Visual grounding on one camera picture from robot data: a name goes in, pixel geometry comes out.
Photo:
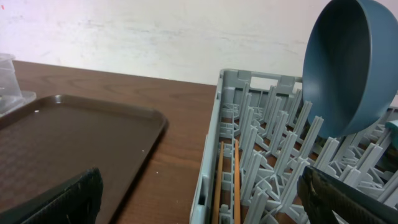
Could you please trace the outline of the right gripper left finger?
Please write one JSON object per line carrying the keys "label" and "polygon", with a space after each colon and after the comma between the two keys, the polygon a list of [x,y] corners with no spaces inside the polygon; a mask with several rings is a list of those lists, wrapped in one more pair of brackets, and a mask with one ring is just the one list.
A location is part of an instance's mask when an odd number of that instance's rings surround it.
{"label": "right gripper left finger", "polygon": [[1,213],[1,223],[94,223],[101,208],[103,179],[97,167]]}

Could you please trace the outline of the dark blue plate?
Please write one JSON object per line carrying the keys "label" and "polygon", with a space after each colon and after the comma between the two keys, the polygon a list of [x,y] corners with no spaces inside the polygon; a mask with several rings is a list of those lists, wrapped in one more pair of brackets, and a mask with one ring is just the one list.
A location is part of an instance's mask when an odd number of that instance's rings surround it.
{"label": "dark blue plate", "polygon": [[374,124],[397,93],[397,19],[377,1],[333,0],[310,34],[303,63],[308,121],[322,138]]}

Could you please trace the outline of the wooden chopstick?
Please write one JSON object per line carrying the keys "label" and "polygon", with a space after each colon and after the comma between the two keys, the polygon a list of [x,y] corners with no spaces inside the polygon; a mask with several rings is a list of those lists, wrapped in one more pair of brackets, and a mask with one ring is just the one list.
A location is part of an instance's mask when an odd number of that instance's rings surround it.
{"label": "wooden chopstick", "polygon": [[239,141],[237,139],[234,145],[234,223],[241,223]]}
{"label": "wooden chopstick", "polygon": [[215,185],[215,195],[213,201],[213,213],[212,213],[212,224],[218,224],[219,212],[220,212],[220,194],[221,194],[221,181],[222,181],[222,169],[223,169],[223,150],[224,142],[221,142],[220,154],[218,158],[218,168],[216,174],[216,185]]}

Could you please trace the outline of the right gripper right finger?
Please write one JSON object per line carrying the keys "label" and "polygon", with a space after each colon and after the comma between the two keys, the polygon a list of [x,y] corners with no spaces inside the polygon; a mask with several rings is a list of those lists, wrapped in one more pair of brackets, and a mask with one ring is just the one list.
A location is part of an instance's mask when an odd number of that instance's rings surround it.
{"label": "right gripper right finger", "polygon": [[397,224],[397,210],[361,193],[312,166],[297,182],[297,194],[310,223]]}

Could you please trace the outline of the light blue small bowl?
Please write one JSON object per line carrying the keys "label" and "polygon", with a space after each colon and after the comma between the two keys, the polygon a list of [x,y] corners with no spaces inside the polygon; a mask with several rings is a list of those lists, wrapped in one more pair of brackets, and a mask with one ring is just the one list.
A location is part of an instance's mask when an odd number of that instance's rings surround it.
{"label": "light blue small bowl", "polygon": [[391,130],[392,139],[393,139],[394,141],[397,141],[397,135],[398,135],[398,120],[396,119],[396,120],[388,121],[388,122],[385,124],[385,127],[386,127],[387,129],[390,129],[390,130]]}

